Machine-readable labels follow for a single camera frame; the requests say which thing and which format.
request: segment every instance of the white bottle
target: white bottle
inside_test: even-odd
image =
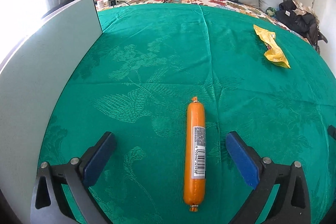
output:
[[[105,7],[104,1],[103,0],[97,0],[97,6],[98,6],[98,9],[104,8]]]

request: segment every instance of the crumpled yellow wrapper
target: crumpled yellow wrapper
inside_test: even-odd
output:
[[[266,29],[260,28],[257,25],[253,25],[255,33],[259,35],[260,39],[265,43],[268,51],[264,53],[264,56],[273,64],[290,69],[288,60],[284,55],[281,48],[275,43],[275,32],[270,32]]]

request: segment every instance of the sausage label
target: sausage label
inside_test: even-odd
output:
[[[205,128],[193,127],[192,179],[205,179]]]

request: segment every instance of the orange sausage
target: orange sausage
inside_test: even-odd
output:
[[[186,131],[183,200],[197,212],[205,194],[205,114],[197,97],[188,105]]]

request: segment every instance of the green tablecloth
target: green tablecloth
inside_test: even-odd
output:
[[[58,100],[40,163],[66,163],[112,131],[117,150],[90,190],[113,223],[225,224],[251,191],[225,148],[235,130],[261,156],[302,162],[312,223],[319,222],[336,185],[336,141],[326,132],[336,125],[336,80],[309,44],[263,20],[201,5],[98,15],[104,32]],[[292,69],[266,60],[253,24],[276,32]],[[192,96],[204,104],[207,128],[206,196],[197,213],[182,199]]]

